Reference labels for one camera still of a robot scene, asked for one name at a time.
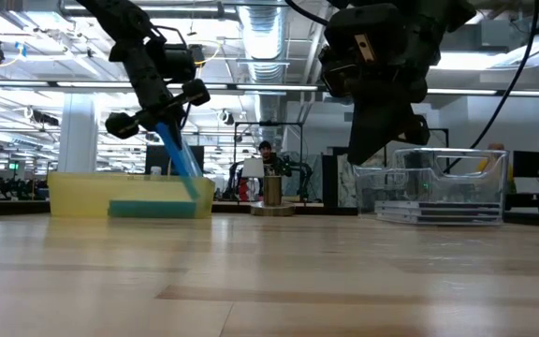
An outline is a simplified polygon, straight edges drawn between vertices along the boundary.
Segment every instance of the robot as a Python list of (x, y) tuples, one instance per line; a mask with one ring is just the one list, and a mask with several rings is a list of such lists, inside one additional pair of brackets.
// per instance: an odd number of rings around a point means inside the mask
[[(134, 116), (112, 114), (108, 131), (122, 139), (138, 133), (141, 125), (154, 131), (168, 126), (182, 147), (188, 103), (209, 101), (186, 43), (168, 45), (147, 14), (128, 0), (77, 0), (99, 21), (116, 44), (109, 60), (124, 64), (142, 111)], [(293, 0), (294, 10), (312, 20)], [(329, 0), (340, 9), (325, 24), (325, 47), (319, 60), (322, 81), (333, 96), (351, 96), (355, 103), (348, 161), (360, 165), (391, 140), (418, 145), (428, 143), (426, 120), (413, 114), (411, 103), (421, 102), (428, 91), (426, 75), (440, 60), (445, 32), (454, 32), (475, 15), (467, 0)], [(185, 82), (176, 97), (169, 82)]]

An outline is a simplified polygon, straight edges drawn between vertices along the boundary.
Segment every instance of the cylinder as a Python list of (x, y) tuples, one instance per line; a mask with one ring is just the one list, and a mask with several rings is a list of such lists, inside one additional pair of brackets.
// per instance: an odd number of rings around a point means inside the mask
[(282, 205), (282, 177), (266, 176), (263, 178), (263, 202), (266, 206)]

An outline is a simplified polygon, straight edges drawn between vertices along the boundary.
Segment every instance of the transparent plastic box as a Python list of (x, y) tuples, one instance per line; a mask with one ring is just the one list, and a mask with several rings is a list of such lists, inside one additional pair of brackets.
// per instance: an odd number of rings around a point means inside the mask
[[(459, 165), (446, 173), (456, 159)], [(387, 168), (354, 171), (360, 216), (418, 225), (503, 222), (506, 151), (405, 149), (393, 154)]]

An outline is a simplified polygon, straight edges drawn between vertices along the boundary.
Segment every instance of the ceiling pipe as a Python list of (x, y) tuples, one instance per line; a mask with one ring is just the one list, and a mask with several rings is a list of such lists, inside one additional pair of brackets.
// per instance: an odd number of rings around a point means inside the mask
[[(276, 60), (284, 54), (286, 10), (283, 7), (239, 7), (242, 37), (247, 57), (254, 60)], [(284, 65), (247, 64), (253, 83), (284, 83)], [(255, 117), (259, 122), (281, 122), (285, 119), (285, 99), (277, 95), (255, 96)], [(259, 127), (262, 140), (282, 145), (282, 127)]]
[[(328, 2), (324, 2), (319, 8), (318, 17), (325, 19), (328, 15)], [(309, 79), (309, 74), (311, 73), (311, 68), (313, 61), (315, 60), (315, 55), (317, 54), (317, 48), (319, 47), (319, 41), (324, 33), (324, 26), (319, 23), (313, 23), (315, 28), (312, 37), (311, 46), (309, 46), (309, 54), (307, 55), (307, 63), (305, 64), (305, 70), (303, 71), (303, 77), (300, 79), (301, 84), (307, 83)]]

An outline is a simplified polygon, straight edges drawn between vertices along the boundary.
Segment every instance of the yellow bin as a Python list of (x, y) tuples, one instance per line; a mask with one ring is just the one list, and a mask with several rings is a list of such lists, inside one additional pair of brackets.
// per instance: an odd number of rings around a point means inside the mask
[[(199, 193), (192, 217), (211, 216), (215, 183), (207, 178), (192, 180)], [(113, 200), (191, 201), (179, 177), (52, 172), (48, 185), (53, 216), (107, 217)]]

